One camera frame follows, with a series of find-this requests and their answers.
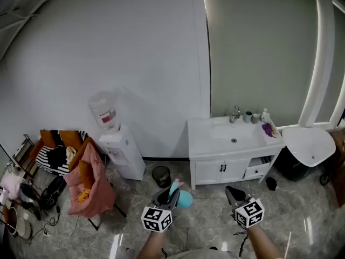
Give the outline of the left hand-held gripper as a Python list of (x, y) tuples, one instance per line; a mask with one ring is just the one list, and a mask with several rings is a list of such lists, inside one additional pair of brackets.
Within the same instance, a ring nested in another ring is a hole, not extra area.
[(141, 221), (144, 229), (162, 233), (167, 230), (173, 222), (172, 211), (176, 208), (180, 198), (180, 190), (175, 189), (169, 200), (170, 187), (161, 189), (153, 196), (152, 206), (145, 206)]

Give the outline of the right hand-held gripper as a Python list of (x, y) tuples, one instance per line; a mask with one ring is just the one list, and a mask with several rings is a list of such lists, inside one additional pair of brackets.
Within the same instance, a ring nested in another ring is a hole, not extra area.
[[(232, 207), (237, 206), (237, 201), (247, 201), (251, 198), (251, 195), (245, 188), (238, 186), (226, 186), (225, 194)], [(265, 209), (261, 200), (251, 198), (250, 202), (235, 209), (234, 219), (238, 224), (249, 228), (260, 223), (264, 218), (264, 214)]]

